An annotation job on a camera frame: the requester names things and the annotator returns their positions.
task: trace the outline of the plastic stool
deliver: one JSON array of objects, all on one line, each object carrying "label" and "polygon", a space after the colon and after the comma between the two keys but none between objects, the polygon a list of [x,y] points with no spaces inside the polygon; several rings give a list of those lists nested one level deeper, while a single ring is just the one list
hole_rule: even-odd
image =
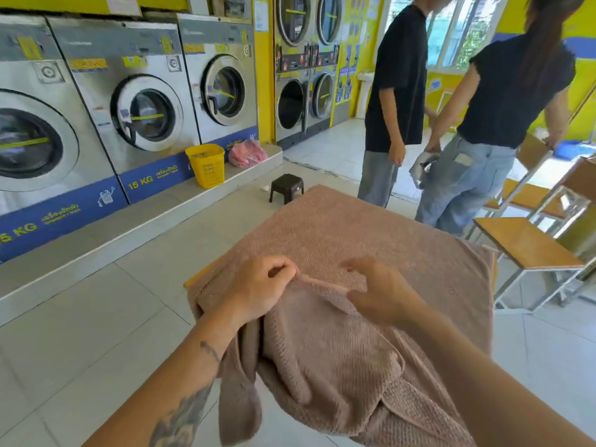
[{"label": "plastic stool", "polygon": [[304,194],[304,182],[302,179],[293,174],[284,174],[271,182],[269,202],[273,202],[273,192],[275,191],[284,195],[284,205],[286,205],[288,202],[292,202],[294,193],[300,190],[302,190],[302,194]]}]

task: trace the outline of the textured towel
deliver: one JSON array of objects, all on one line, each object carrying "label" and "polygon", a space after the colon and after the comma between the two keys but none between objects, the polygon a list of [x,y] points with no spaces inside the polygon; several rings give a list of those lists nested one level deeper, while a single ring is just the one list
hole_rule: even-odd
[{"label": "textured towel", "polygon": [[492,338],[492,255],[451,235],[327,187],[288,204],[210,267],[188,291],[198,318],[254,255],[284,254],[304,273],[270,313],[248,323],[222,360],[220,438],[260,426],[256,373],[296,420],[371,446],[473,445],[428,359],[403,332],[372,326],[345,298],[363,277],[340,260],[373,255],[485,352]]}]

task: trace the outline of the jeans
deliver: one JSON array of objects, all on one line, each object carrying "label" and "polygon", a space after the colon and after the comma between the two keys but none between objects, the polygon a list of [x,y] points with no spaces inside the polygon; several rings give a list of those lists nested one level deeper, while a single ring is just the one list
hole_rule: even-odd
[{"label": "jeans", "polygon": [[515,158],[510,147],[471,144],[456,135],[428,172],[416,221],[460,237],[503,188]]},{"label": "jeans", "polygon": [[398,165],[389,161],[388,153],[365,151],[358,199],[385,209],[398,178],[398,169]]}]

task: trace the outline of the pink plastic bag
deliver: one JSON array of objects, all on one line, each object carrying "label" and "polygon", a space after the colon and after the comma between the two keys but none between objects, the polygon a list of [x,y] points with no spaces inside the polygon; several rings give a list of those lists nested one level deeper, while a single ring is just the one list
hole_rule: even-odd
[{"label": "pink plastic bag", "polygon": [[234,144],[228,158],[232,165],[239,168],[248,168],[267,160],[267,153],[260,146],[258,140],[247,139]]}]

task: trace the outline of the person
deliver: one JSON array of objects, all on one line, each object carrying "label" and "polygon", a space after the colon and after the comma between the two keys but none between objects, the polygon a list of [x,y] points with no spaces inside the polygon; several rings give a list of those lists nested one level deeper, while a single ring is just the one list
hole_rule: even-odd
[{"label": "person", "polygon": [[503,188],[516,149],[542,110],[548,147],[563,139],[575,57],[562,44],[562,26],[583,2],[529,0],[525,34],[494,42],[470,59],[425,149],[440,152],[441,137],[469,104],[457,135],[428,172],[416,221],[461,236]]},{"label": "person", "polygon": [[[478,447],[596,447],[428,306],[397,270],[370,257],[340,266],[366,277],[366,292],[347,294],[364,317],[404,330],[420,345]],[[298,274],[283,256],[245,262],[220,304],[83,447],[190,447],[227,346]]]},{"label": "person", "polygon": [[407,144],[422,142],[424,114],[433,124],[435,112],[424,105],[428,37],[426,18],[451,0],[413,0],[387,29],[378,47],[366,127],[362,180],[358,198],[387,207],[391,189],[404,162]]}]

